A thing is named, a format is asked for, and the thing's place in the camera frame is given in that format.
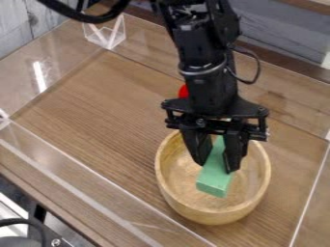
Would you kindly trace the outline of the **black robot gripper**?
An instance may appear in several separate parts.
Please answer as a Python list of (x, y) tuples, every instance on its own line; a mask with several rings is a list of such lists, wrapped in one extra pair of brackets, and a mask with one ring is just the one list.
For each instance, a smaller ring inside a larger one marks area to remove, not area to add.
[(188, 153), (201, 166), (212, 150), (209, 135), (224, 139), (224, 164), (229, 174), (240, 167), (250, 140), (266, 141), (270, 111), (238, 93), (238, 78), (228, 67), (180, 67), (188, 95), (165, 99), (165, 126), (177, 129)]

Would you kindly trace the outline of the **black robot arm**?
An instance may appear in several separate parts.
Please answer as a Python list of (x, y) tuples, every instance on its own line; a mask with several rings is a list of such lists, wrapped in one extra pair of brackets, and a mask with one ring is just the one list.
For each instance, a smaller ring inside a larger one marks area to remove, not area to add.
[(251, 140), (267, 139), (268, 109), (243, 99), (238, 84), (254, 84), (236, 75), (234, 54), (255, 54), (235, 46), (240, 35), (239, 16), (228, 0), (149, 0), (160, 14), (175, 44), (177, 70), (188, 95), (167, 99), (165, 126), (181, 133), (193, 161), (203, 165), (209, 156), (211, 137), (224, 140), (225, 171), (236, 171)]

